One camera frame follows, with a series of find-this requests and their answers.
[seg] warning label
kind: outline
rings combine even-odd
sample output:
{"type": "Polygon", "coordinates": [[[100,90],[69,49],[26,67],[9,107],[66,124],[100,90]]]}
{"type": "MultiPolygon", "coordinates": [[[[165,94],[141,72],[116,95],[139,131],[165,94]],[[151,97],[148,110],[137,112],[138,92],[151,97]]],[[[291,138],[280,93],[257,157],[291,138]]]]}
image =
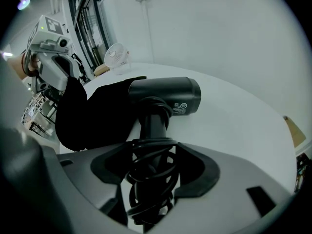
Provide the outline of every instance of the warning label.
{"type": "Polygon", "coordinates": [[[186,113],[187,104],[186,103],[175,103],[175,107],[173,108],[175,115],[183,115],[186,113]]]}

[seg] coiled cord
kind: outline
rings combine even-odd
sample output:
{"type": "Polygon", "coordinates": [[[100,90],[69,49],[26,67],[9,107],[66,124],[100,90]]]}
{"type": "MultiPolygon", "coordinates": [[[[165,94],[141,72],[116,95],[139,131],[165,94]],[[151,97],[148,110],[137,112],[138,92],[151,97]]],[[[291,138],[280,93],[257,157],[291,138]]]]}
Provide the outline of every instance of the coiled cord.
{"type": "MultiPolygon", "coordinates": [[[[139,102],[141,112],[155,112],[163,116],[166,128],[169,125],[169,118],[172,115],[172,108],[158,97],[147,97],[139,102]]],[[[169,152],[177,145],[177,141],[171,138],[150,138],[134,139],[132,151],[137,156],[133,161],[133,166],[126,175],[128,182],[132,184],[129,201],[131,209],[127,212],[135,224],[157,224],[165,214],[160,213],[160,209],[167,206],[167,212],[173,207],[172,190],[178,180],[178,169],[175,154],[169,152]],[[160,169],[155,169],[150,163],[153,159],[161,156],[160,169]],[[145,184],[148,191],[153,192],[153,196],[148,200],[139,201],[137,199],[135,185],[145,184]]]]}

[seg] black cloth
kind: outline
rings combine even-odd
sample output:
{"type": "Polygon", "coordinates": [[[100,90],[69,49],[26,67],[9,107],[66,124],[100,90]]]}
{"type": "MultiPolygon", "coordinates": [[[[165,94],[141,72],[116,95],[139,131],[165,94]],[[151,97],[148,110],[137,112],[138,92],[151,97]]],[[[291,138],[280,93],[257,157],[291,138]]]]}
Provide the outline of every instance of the black cloth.
{"type": "Polygon", "coordinates": [[[128,89],[136,77],[99,87],[87,99],[76,79],[69,77],[60,99],[55,130],[60,142],[78,152],[126,141],[136,115],[128,101],[128,89]]]}

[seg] white desk fan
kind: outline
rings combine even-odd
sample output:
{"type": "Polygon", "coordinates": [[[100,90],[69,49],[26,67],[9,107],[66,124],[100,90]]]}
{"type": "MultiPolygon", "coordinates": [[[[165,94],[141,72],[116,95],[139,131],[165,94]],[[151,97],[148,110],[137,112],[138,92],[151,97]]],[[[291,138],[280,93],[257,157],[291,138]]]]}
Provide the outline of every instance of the white desk fan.
{"type": "Polygon", "coordinates": [[[129,51],[121,43],[115,43],[107,50],[104,62],[116,75],[124,74],[131,68],[129,51]]]}

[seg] round table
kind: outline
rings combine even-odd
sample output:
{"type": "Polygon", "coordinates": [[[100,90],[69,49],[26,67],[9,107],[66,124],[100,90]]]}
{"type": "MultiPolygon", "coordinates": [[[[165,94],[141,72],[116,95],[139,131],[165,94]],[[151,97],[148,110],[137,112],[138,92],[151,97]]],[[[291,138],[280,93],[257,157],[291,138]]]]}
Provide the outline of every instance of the round table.
{"type": "MultiPolygon", "coordinates": [[[[218,78],[182,68],[132,63],[131,71],[104,73],[84,86],[88,98],[100,86],[128,78],[189,77],[201,88],[196,113],[170,119],[167,136],[249,160],[293,193],[296,159],[290,131],[283,117],[247,91],[218,78]]],[[[127,140],[139,138],[137,121],[127,140]]],[[[60,153],[70,152],[62,144],[60,153]]]]}

